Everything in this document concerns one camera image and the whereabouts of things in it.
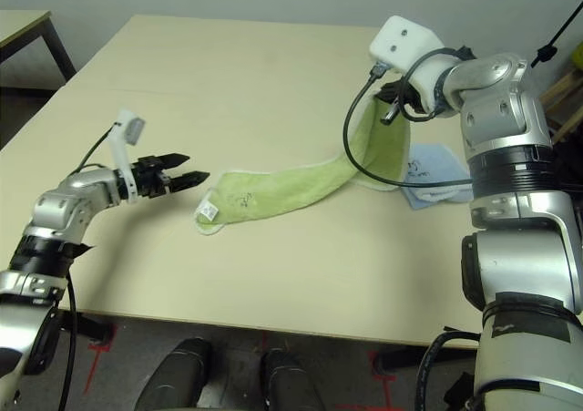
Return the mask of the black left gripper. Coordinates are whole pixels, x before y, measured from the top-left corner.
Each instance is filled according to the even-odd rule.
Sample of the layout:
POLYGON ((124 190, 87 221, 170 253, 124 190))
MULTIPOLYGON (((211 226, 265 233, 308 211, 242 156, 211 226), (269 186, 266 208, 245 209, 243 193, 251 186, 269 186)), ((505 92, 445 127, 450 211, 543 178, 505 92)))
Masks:
POLYGON ((169 176, 164 170, 176 168, 187 160, 189 160, 189 156, 179 153, 139 158, 132 165, 132 174, 138 188, 138 195, 154 199, 170 192, 197 187, 210 176, 206 171, 192 171, 171 178, 169 182, 169 176))

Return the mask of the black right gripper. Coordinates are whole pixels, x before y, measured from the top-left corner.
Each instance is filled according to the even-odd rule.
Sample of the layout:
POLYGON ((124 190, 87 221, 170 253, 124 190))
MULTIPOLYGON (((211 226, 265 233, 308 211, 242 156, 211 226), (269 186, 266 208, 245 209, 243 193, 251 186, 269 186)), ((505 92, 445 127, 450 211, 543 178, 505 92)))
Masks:
POLYGON ((380 118, 383 125, 394 123, 399 114, 409 107, 414 112, 414 116, 426 115, 424 106, 418 91, 410 84, 403 83, 403 78, 383 84, 374 94, 374 97, 383 102, 393 102, 385 114, 380 118))

